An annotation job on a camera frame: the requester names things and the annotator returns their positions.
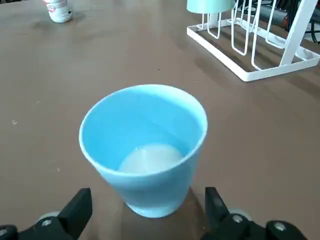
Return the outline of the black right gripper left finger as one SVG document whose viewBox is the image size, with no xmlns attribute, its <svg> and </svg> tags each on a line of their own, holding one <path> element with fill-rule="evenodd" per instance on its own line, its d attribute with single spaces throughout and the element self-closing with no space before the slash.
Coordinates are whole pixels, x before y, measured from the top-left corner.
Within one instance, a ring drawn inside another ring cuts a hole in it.
<svg viewBox="0 0 320 240">
<path fill-rule="evenodd" d="M 47 216 L 18 231 L 12 224 L 0 226 L 2 240 L 77 240 L 92 216 L 92 193 L 81 188 L 56 216 Z"/>
</svg>

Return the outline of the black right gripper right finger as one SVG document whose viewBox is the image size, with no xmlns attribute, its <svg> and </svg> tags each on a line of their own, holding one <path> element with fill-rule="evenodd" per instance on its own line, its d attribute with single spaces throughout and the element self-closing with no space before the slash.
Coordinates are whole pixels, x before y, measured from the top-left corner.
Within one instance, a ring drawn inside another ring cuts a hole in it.
<svg viewBox="0 0 320 240">
<path fill-rule="evenodd" d="M 307 240 L 289 222 L 270 220 L 261 226 L 243 214 L 231 213 L 215 187 L 205 188 L 205 215 L 210 231 L 202 240 Z"/>
</svg>

